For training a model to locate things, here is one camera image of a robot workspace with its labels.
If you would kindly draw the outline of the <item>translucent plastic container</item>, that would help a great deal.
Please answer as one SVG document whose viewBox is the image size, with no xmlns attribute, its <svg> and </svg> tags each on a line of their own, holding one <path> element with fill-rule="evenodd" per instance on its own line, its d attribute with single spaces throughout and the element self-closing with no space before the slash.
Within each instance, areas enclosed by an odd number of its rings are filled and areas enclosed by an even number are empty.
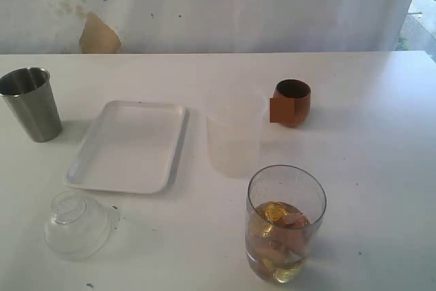
<svg viewBox="0 0 436 291">
<path fill-rule="evenodd" d="M 267 111 L 263 93 L 246 83 L 215 83 L 206 98 L 206 137 L 211 166 L 240 179 L 258 164 Z"/>
</svg>

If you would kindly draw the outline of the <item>gold and brown chocolates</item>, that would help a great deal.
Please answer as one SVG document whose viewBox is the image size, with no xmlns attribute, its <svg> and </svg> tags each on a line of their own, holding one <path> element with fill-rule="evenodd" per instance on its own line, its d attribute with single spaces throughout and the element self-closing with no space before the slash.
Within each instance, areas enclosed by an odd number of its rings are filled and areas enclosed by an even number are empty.
<svg viewBox="0 0 436 291">
<path fill-rule="evenodd" d="M 305 263 L 307 216 L 285 202 L 265 202 L 251 212 L 246 229 L 247 259 L 267 281 L 290 282 Z"/>
</svg>

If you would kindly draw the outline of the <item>white rectangular tray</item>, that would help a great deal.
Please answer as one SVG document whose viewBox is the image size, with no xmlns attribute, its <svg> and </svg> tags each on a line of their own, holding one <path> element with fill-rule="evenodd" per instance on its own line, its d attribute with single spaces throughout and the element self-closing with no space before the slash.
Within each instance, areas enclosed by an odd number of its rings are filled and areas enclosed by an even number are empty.
<svg viewBox="0 0 436 291">
<path fill-rule="evenodd" d="M 65 175 L 74 189 L 157 194 L 176 177 L 189 113 L 176 104 L 108 102 Z"/>
</svg>

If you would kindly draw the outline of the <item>clear glass with coins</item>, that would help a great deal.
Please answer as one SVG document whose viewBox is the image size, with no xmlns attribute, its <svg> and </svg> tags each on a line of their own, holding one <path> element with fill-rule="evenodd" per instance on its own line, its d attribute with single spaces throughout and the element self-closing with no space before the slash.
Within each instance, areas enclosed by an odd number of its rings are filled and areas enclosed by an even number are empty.
<svg viewBox="0 0 436 291">
<path fill-rule="evenodd" d="M 320 182 L 291 165 L 257 171 L 246 196 L 245 249 L 252 271 L 272 284 L 288 284 L 299 274 L 326 212 Z"/>
</svg>

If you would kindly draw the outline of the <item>brown wooden cup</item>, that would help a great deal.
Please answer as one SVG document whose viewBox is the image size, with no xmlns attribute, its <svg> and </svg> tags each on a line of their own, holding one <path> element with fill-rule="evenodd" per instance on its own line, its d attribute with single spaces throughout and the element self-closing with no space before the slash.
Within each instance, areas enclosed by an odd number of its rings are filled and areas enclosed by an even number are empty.
<svg viewBox="0 0 436 291">
<path fill-rule="evenodd" d="M 311 88 L 303 81 L 287 79 L 275 87 L 269 101 L 269 121 L 286 127 L 298 127 L 311 108 Z"/>
</svg>

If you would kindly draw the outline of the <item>clear plastic dome lid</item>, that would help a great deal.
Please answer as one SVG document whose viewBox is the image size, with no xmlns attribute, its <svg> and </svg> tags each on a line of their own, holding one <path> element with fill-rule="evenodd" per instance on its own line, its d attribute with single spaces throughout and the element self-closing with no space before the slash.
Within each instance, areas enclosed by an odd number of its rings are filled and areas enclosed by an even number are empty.
<svg viewBox="0 0 436 291">
<path fill-rule="evenodd" d="M 84 193 L 62 192 L 50 205 L 44 225 L 46 245 L 61 259 L 84 260 L 105 245 L 120 218 L 117 207 L 104 206 Z"/>
</svg>

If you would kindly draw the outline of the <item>stainless steel cup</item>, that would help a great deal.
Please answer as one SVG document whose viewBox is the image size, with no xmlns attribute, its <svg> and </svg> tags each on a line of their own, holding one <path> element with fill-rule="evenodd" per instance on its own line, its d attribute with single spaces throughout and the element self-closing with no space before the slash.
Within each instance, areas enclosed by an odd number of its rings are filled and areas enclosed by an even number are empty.
<svg viewBox="0 0 436 291">
<path fill-rule="evenodd" d="M 62 132 L 48 70 L 24 67 L 1 77 L 1 97 L 34 142 L 47 142 Z"/>
</svg>

